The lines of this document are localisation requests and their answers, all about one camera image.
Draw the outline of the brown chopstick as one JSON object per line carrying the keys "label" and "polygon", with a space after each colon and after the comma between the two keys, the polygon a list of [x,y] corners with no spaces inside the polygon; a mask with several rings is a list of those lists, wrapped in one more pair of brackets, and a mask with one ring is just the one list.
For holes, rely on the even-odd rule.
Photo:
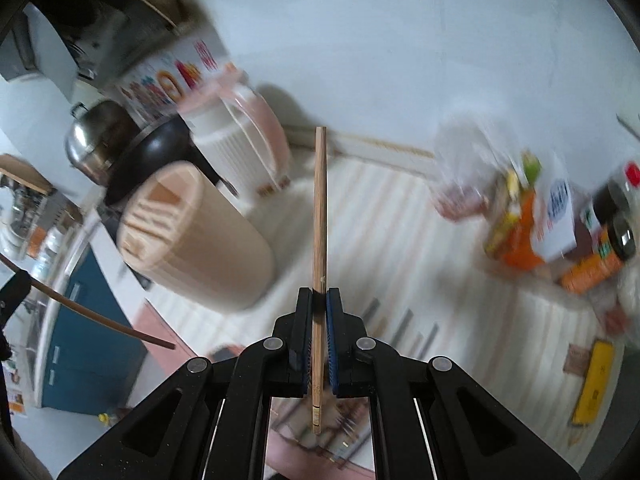
{"label": "brown chopstick", "polygon": [[138,330],[134,330],[131,327],[127,327],[125,325],[119,324],[111,320],[110,318],[106,318],[105,316],[100,315],[99,313],[96,313],[93,310],[90,310],[82,306],[81,304],[78,304],[78,302],[75,300],[70,300],[66,298],[59,292],[56,292],[51,287],[36,280],[30,274],[27,274],[27,276],[30,278],[30,284],[32,285],[32,287],[35,287],[35,289],[38,289],[40,292],[43,292],[50,299],[57,301],[59,304],[62,304],[62,306],[66,307],[68,310],[71,310],[76,314],[83,316],[84,318],[88,318],[92,322],[96,322],[102,326],[109,328],[110,330],[114,330],[117,333],[121,333],[131,338],[136,338],[137,340],[147,342],[148,344],[155,344],[156,346],[159,346],[168,350],[175,350],[176,348],[176,345],[170,341],[163,340],[158,337],[139,332]]}

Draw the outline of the light wooden chopstick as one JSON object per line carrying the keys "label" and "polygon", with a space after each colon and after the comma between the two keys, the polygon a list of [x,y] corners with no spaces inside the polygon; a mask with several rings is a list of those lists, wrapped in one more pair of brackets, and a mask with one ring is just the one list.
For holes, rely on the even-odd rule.
{"label": "light wooden chopstick", "polygon": [[324,370],[324,320],[326,319],[326,137],[328,129],[314,132],[314,264],[312,265],[311,325],[311,428],[321,434]]}

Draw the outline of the blue kitchen cabinet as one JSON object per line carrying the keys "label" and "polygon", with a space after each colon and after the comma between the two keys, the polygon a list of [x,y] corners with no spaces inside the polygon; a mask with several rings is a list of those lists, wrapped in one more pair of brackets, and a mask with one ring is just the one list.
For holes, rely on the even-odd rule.
{"label": "blue kitchen cabinet", "polygon": [[[90,249],[70,274],[65,295],[119,324],[129,324]],[[41,404],[86,415],[121,408],[145,357],[141,341],[62,307],[47,352]]]}

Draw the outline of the dish rack with bowls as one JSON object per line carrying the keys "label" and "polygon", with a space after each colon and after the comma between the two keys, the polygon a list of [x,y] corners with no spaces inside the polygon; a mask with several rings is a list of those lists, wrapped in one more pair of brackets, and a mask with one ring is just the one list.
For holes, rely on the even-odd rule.
{"label": "dish rack with bowls", "polygon": [[27,270],[47,268],[84,222],[78,206],[32,165],[1,155],[1,252]]}

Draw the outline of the pink striped tablecloth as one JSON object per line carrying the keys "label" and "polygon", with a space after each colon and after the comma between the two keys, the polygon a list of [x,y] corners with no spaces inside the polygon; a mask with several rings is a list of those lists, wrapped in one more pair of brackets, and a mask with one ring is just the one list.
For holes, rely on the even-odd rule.
{"label": "pink striped tablecloth", "polygon": [[[254,306],[219,313],[162,286],[152,306],[195,352],[251,344],[292,311],[311,281],[314,156],[293,154],[292,182],[242,214],[270,245],[277,276]],[[369,332],[406,356],[448,356],[573,467],[601,430],[570,420],[582,380],[563,365],[570,346],[603,335],[590,305],[555,284],[512,276],[483,252],[483,221],[452,223],[427,180],[335,155],[328,166],[328,281],[344,309],[373,310]]]}

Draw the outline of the beige cylindrical utensil holder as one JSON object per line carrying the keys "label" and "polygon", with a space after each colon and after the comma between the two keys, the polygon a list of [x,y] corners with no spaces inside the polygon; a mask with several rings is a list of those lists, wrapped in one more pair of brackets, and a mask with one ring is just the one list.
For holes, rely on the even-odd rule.
{"label": "beige cylindrical utensil holder", "polygon": [[117,247],[132,270],[222,313],[252,306],[276,274],[262,234],[190,162],[163,167],[137,189]]}

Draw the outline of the stainless steel steamer pot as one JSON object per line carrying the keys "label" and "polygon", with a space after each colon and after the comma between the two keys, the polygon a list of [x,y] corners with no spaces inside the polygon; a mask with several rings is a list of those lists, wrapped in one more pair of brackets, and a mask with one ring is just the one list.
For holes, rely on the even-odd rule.
{"label": "stainless steel steamer pot", "polygon": [[105,188],[115,162],[140,128],[126,108],[113,100],[102,100],[90,108],[78,102],[70,114],[74,122],[64,140],[66,156],[74,168]]}

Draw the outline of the orange packet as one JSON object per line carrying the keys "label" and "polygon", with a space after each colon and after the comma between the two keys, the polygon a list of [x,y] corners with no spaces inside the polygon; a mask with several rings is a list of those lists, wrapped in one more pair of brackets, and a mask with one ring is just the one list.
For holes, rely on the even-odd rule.
{"label": "orange packet", "polygon": [[510,232],[506,244],[504,244],[500,261],[513,269],[531,271],[546,263],[534,248],[540,219],[537,192],[526,192],[521,206],[521,219]]}

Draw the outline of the plastic bag with dried food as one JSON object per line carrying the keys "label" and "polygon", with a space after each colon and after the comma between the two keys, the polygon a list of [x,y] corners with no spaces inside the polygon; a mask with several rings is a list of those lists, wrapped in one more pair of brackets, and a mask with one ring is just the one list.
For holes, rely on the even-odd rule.
{"label": "plastic bag with dried food", "polygon": [[503,118],[457,112],[440,123],[433,139],[436,177],[432,197],[438,213],[459,222],[486,214],[498,179],[522,172],[521,150]]}

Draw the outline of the pink white electric kettle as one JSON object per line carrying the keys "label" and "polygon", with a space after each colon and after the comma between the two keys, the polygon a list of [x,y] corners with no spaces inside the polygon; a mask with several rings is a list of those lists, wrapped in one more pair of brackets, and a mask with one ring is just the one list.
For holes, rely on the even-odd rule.
{"label": "pink white electric kettle", "polygon": [[204,81],[177,112],[196,147],[239,200],[254,203],[290,185],[291,150],[283,127],[242,70],[226,68]]}

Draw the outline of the black wok pan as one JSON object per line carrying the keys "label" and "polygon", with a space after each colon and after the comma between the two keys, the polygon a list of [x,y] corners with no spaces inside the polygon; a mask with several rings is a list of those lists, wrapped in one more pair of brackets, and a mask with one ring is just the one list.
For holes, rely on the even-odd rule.
{"label": "black wok pan", "polygon": [[179,115],[146,126],[117,159],[104,195],[104,205],[122,209],[129,196],[152,174],[173,162],[190,162],[213,183],[226,181],[195,146],[191,130]]}

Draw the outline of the white blue carton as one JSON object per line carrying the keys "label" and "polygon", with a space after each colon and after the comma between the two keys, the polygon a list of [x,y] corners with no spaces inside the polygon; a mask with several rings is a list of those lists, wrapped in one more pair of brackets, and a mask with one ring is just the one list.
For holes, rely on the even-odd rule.
{"label": "white blue carton", "polygon": [[576,247],[573,193],[562,157],[546,151],[540,162],[529,240],[534,255],[543,263],[550,263]]}

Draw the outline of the small brown card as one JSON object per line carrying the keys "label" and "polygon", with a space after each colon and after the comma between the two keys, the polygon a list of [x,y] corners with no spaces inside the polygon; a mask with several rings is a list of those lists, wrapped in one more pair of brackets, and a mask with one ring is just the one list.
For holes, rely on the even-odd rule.
{"label": "small brown card", "polygon": [[585,377],[591,361],[591,351],[588,348],[569,344],[563,364],[565,374]]}

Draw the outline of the yellow rectangular box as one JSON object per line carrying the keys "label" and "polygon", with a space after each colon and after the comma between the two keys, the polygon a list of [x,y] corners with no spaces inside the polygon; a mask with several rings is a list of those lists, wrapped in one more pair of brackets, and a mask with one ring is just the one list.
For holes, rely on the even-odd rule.
{"label": "yellow rectangular box", "polygon": [[589,426],[597,419],[611,376],[614,356],[612,342],[597,340],[594,343],[582,391],[570,420],[572,425]]}

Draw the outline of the soy sauce bottle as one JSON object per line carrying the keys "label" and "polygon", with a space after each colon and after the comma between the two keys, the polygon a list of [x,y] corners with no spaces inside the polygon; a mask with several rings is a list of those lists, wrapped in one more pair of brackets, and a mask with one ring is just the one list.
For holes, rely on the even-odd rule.
{"label": "soy sauce bottle", "polygon": [[639,159],[624,162],[580,208],[576,247],[566,256],[574,264],[559,285],[582,295],[612,278],[639,250]]}

